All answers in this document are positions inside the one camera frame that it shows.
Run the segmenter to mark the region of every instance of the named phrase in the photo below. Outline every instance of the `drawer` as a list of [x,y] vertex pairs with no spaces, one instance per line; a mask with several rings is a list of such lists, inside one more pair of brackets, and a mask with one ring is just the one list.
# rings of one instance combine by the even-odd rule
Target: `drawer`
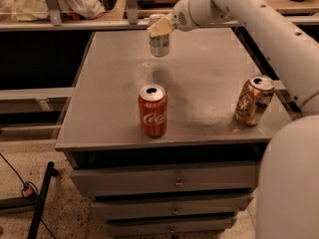
[[93,212],[103,220],[176,217],[244,210],[252,196],[245,193],[173,196],[138,200],[93,202]]
[[118,237],[225,230],[231,228],[235,221],[235,216],[229,215],[219,217],[145,220],[130,223],[109,223],[107,226],[109,235]]
[[254,188],[255,161],[171,164],[73,170],[84,196]]

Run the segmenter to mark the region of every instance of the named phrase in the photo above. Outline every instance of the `table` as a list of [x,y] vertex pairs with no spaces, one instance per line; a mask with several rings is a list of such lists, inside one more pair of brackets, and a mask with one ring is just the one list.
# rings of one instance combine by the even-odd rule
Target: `table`
[[[150,53],[146,31],[97,32],[59,132],[79,191],[113,236],[230,228],[256,187],[265,145],[291,118],[275,96],[257,126],[233,118],[259,70],[230,29],[175,31]],[[138,95],[168,96],[167,131],[140,130]]]

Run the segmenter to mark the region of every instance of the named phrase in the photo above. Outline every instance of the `concrete floor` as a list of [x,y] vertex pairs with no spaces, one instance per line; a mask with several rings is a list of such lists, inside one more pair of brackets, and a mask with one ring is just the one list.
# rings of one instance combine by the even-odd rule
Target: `concrete floor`
[[[57,239],[100,239],[107,235],[104,223],[90,211],[91,201],[82,197],[70,179],[72,170],[62,152],[55,150],[55,140],[47,129],[3,128],[0,131],[0,152],[16,168],[22,178],[32,181],[40,190],[48,161],[55,162],[59,175],[53,177],[45,204],[43,221]],[[0,157],[0,199],[20,197],[21,182]],[[33,208],[0,211],[0,239],[27,238]],[[179,234],[180,239],[254,239],[256,224],[256,197],[247,209],[239,212],[231,229],[224,232]],[[37,238],[52,238],[40,224]],[[130,237],[163,239],[170,235]]]

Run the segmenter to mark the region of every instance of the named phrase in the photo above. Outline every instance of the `red soda can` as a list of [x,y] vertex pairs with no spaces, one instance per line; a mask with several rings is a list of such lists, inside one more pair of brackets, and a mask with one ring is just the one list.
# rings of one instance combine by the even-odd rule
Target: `red soda can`
[[140,90],[139,108],[142,132],[160,137],[166,131],[167,95],[160,85],[149,84]]
[[235,118],[246,125],[258,124],[274,93],[274,83],[269,77],[252,76],[241,90]]

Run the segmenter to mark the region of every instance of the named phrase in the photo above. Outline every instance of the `soda can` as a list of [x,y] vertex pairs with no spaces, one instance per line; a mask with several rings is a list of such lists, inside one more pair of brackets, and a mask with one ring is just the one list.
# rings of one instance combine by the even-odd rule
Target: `soda can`
[[140,90],[139,108],[142,132],[160,137],[166,131],[167,95],[160,85],[150,84]]
[[[165,14],[151,14],[149,26],[164,17]],[[169,35],[150,37],[151,53],[155,57],[163,57],[169,53]]]
[[241,90],[235,118],[246,125],[258,124],[274,93],[274,82],[269,77],[252,76]]

